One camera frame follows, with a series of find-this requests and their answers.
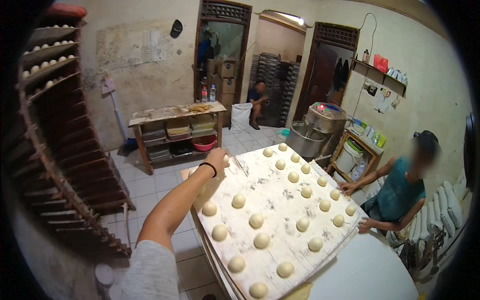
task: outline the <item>teal tank top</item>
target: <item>teal tank top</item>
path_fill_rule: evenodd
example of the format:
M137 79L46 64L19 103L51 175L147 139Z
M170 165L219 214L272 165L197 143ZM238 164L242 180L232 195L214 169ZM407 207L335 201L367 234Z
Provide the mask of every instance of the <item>teal tank top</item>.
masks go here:
M426 196L423 180L409 183L405 178L410 162L399 157L393 164L385 184L376 196L384 220L398 221L413 205Z

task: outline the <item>gray sleeve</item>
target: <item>gray sleeve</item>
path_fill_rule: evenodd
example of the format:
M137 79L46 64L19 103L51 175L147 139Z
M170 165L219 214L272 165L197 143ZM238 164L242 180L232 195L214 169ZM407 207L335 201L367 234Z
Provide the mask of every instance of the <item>gray sleeve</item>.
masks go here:
M175 256L154 241L139 242L133 250L121 289L123 300L178 300Z

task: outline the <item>water bottle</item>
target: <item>water bottle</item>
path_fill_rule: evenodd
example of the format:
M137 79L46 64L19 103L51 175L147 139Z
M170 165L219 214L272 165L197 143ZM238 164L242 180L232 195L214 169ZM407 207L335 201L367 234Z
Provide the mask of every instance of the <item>water bottle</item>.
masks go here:
M204 88L202 89L202 103L206 103L207 102L207 87L204 86Z
M212 84L212 88L210 89L210 102L215 102L215 94L216 94L215 84Z

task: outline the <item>red plastic bag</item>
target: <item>red plastic bag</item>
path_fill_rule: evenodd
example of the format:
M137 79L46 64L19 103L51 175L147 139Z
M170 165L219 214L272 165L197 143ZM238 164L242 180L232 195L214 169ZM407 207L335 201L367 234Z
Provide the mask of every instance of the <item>red plastic bag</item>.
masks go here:
M373 67L377 70L387 73L388 72L388 59L383 58L380 54L373 56Z

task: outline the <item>wooden door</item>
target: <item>wooden door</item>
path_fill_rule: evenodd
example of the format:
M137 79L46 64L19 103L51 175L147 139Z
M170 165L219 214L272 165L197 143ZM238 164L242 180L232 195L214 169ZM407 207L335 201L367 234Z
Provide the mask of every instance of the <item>wooden door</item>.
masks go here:
M315 102L327 102L328 90L332 86L337 53L322 43L317 43L313 55L313 69L305 78L310 77L307 92L295 111L294 120L301 120L308 107Z

